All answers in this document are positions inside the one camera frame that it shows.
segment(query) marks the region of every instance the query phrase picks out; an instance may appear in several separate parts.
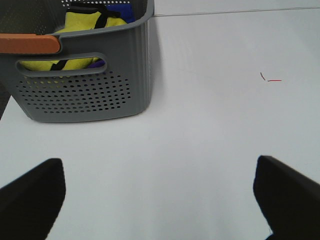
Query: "black object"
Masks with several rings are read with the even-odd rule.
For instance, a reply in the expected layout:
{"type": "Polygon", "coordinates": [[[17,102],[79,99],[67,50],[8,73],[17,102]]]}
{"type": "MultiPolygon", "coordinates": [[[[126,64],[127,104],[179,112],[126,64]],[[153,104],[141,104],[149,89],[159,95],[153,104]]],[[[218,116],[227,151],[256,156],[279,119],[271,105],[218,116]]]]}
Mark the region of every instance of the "black object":
{"type": "Polygon", "coordinates": [[[44,240],[66,195],[61,159],[46,160],[0,189],[0,239],[44,240]]]}
{"type": "Polygon", "coordinates": [[[62,70],[65,65],[67,64],[67,61],[68,60],[61,60],[61,61],[58,61],[57,63],[53,63],[51,68],[50,68],[50,71],[60,71],[62,70]]]}
{"type": "Polygon", "coordinates": [[[267,240],[320,240],[320,185],[271,156],[260,156],[254,196],[273,231],[267,240]]]}

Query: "basket handle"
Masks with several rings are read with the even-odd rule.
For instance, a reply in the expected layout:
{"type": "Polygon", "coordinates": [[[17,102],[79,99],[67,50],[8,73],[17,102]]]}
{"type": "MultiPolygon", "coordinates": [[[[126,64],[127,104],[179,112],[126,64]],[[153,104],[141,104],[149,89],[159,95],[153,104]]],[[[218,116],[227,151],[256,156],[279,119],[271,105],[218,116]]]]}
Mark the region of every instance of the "basket handle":
{"type": "Polygon", "coordinates": [[[15,63],[16,69],[27,77],[61,77],[61,76],[75,76],[75,75],[87,75],[87,74],[100,74],[108,68],[107,57],[100,52],[87,52],[76,53],[56,56],[26,56],[23,59],[18,60],[15,63]],[[85,58],[100,58],[104,61],[104,66],[96,68],[84,68],[74,70],[51,70],[51,71],[30,71],[24,68],[20,61],[52,61],[52,60],[72,60],[72,59],[85,59],[85,58]]]}
{"type": "Polygon", "coordinates": [[[0,54],[55,54],[60,48],[52,35],[0,33],[0,54]]]}

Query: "red mark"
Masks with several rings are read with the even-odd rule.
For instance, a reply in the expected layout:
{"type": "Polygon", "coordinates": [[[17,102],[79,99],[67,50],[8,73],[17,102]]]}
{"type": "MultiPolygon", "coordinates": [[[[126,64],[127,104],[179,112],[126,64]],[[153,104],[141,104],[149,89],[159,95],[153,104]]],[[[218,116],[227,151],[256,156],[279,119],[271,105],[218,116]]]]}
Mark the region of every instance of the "red mark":
{"type": "Polygon", "coordinates": [[[265,77],[262,75],[262,72],[260,72],[260,75],[263,78],[263,80],[266,80],[265,77]]]}
{"type": "MultiPolygon", "coordinates": [[[[260,72],[260,75],[261,75],[261,77],[263,78],[263,80],[267,81],[267,80],[265,79],[265,77],[262,75],[262,72],[260,72]]],[[[273,80],[268,80],[267,82],[282,82],[282,80],[280,80],[280,79],[273,79],[273,80]]]]}

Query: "orange handle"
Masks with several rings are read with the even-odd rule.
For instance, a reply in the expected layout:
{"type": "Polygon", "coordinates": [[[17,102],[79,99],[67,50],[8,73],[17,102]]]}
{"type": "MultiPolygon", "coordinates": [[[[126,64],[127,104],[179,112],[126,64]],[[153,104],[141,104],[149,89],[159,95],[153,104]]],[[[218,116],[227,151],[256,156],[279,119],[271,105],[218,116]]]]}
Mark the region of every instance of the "orange handle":
{"type": "Polygon", "coordinates": [[[52,35],[0,33],[1,54],[55,54],[59,40],[52,35]]]}

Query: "blue fabric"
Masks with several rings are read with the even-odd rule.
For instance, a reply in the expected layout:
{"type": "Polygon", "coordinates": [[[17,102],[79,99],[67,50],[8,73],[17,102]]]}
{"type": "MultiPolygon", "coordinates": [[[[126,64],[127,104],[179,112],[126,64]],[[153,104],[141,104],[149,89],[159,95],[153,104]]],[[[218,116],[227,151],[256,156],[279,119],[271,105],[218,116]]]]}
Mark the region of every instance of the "blue fabric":
{"type": "Polygon", "coordinates": [[[106,8],[109,11],[121,13],[120,18],[122,18],[127,24],[136,20],[130,3],[108,5],[106,8]]]}
{"type": "Polygon", "coordinates": [[[105,61],[99,60],[89,65],[87,69],[100,68],[100,67],[103,67],[105,64],[106,64],[105,61]]]}

